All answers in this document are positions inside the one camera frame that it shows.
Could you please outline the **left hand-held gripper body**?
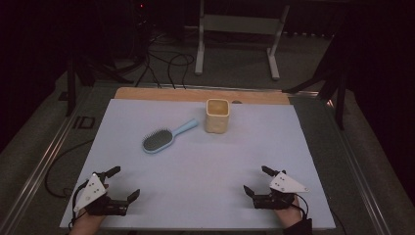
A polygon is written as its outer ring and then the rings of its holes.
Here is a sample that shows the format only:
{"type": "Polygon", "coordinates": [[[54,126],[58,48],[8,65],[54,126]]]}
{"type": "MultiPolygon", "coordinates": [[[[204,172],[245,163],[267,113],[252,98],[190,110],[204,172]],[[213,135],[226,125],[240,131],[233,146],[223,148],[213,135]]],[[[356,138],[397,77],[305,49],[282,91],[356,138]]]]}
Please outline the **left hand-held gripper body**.
{"type": "Polygon", "coordinates": [[[73,194],[72,213],[77,214],[85,209],[91,215],[121,215],[125,216],[129,204],[127,201],[113,200],[108,196],[105,180],[100,179],[100,173],[92,173],[90,178],[82,183],[73,194]]]}

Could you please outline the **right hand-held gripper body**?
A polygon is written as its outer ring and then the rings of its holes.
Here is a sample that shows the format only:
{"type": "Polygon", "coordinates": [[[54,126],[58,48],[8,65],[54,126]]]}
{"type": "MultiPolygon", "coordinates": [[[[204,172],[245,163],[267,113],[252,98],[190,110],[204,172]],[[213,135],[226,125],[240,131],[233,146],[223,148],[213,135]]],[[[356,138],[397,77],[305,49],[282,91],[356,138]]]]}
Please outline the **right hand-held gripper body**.
{"type": "Polygon", "coordinates": [[[256,209],[284,210],[294,204],[297,193],[307,193],[309,189],[297,182],[285,171],[267,171],[272,177],[269,183],[270,192],[257,195],[252,192],[252,200],[256,209]]]}

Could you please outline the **light blue hairbrush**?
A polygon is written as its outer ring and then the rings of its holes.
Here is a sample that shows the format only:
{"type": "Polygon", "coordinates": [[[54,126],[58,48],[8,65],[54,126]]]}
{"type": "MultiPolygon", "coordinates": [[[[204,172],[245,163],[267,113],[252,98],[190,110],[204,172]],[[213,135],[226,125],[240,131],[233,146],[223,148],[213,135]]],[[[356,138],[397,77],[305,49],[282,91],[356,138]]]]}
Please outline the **light blue hairbrush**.
{"type": "Polygon", "coordinates": [[[175,137],[199,125],[196,119],[191,119],[175,129],[159,128],[147,136],[142,141],[142,149],[147,154],[156,154],[168,148],[175,137]]]}

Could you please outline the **cream square cup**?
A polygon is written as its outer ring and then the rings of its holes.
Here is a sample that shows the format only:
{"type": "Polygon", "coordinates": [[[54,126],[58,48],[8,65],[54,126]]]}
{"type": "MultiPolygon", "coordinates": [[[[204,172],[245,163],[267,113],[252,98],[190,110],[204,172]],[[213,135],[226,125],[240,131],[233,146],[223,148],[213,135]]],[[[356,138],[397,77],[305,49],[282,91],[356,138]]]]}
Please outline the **cream square cup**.
{"type": "Polygon", "coordinates": [[[206,101],[205,131],[222,134],[227,131],[230,105],[227,100],[208,99],[206,101]]]}

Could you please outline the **person's right hand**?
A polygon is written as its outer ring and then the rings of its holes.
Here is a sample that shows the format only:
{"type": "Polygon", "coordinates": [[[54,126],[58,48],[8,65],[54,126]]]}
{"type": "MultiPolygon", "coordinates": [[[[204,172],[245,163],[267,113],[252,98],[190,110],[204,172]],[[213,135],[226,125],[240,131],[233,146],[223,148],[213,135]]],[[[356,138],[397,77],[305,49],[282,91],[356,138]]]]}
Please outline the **person's right hand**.
{"type": "Polygon", "coordinates": [[[286,209],[276,210],[275,214],[283,228],[289,228],[301,221],[301,212],[299,210],[298,197],[294,198],[293,205],[286,209]]]}

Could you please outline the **person's left hand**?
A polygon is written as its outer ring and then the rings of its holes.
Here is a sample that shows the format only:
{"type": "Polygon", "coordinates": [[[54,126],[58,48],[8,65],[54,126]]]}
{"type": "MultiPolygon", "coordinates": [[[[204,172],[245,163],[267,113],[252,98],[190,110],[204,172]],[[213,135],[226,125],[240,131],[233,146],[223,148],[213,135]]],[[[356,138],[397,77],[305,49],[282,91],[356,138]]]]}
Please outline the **person's left hand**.
{"type": "Polygon", "coordinates": [[[105,218],[105,215],[91,215],[85,209],[82,209],[79,211],[69,235],[95,235],[105,218]]]}

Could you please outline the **white table mat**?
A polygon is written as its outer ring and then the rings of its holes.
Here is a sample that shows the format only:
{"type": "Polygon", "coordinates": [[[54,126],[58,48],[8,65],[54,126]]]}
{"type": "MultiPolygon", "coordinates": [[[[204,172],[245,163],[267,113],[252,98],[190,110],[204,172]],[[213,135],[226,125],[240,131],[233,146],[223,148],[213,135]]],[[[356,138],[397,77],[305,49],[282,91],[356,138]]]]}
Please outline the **white table mat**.
{"type": "Polygon", "coordinates": [[[234,104],[223,134],[197,126],[178,135],[171,146],[149,155],[142,141],[152,131],[176,128],[190,119],[205,120],[202,102],[113,99],[78,180],[120,166],[109,179],[109,194],[140,197],[125,216],[110,216],[109,229],[268,230],[279,223],[271,210],[257,210],[244,185],[257,194],[269,191],[266,165],[284,170],[309,189],[304,205],[316,229],[331,229],[334,219],[291,105],[234,104]]]}

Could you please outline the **white metal stand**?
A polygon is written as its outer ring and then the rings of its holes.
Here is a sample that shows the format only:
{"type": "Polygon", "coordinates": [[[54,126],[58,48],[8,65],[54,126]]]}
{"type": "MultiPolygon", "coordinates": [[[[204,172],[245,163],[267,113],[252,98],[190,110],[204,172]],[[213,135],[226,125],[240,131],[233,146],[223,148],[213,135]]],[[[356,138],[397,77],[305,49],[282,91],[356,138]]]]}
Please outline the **white metal stand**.
{"type": "Polygon", "coordinates": [[[290,11],[290,6],[284,4],[282,12],[277,19],[254,18],[240,16],[223,16],[205,13],[205,0],[199,0],[199,26],[198,26],[198,50],[195,63],[195,74],[201,75],[204,72],[205,58],[205,32],[235,32],[235,33],[251,33],[262,35],[273,35],[273,44],[266,49],[268,65],[273,80],[280,78],[275,54],[283,33],[286,18],[290,11]]]}

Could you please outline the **dark equipment with red light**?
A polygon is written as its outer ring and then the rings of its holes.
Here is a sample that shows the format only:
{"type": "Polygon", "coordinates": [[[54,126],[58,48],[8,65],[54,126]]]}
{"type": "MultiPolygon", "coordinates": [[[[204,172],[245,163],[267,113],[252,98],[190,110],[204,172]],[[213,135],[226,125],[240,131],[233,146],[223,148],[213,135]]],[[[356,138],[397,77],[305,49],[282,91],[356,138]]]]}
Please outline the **dark equipment with red light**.
{"type": "Polygon", "coordinates": [[[133,54],[138,60],[144,60],[152,33],[151,4],[149,0],[130,0],[132,25],[134,27],[133,54]]]}

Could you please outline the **metal floor rail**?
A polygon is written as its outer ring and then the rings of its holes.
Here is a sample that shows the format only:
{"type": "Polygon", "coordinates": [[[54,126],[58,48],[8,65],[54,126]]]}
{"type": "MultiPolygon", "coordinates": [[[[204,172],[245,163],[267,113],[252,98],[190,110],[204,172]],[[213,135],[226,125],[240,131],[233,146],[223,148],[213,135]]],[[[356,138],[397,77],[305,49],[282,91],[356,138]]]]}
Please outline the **metal floor rail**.
{"type": "Polygon", "coordinates": [[[363,174],[363,171],[357,161],[355,153],[353,152],[346,138],[346,135],[342,130],[340,130],[340,128],[337,125],[337,122],[334,118],[335,107],[333,102],[331,100],[323,101],[322,104],[324,105],[325,111],[328,115],[332,127],[336,129],[337,135],[340,138],[340,142],[342,143],[342,146],[346,151],[346,163],[356,184],[356,187],[359,191],[364,208],[372,221],[377,235],[391,235],[390,228],[387,225],[386,220],[379,208],[378,202],[369,186],[366,177],[363,174]]]}
{"type": "Polygon", "coordinates": [[[0,235],[15,233],[90,92],[78,91],[70,115],[58,94],[48,98],[0,154],[0,235]]]}

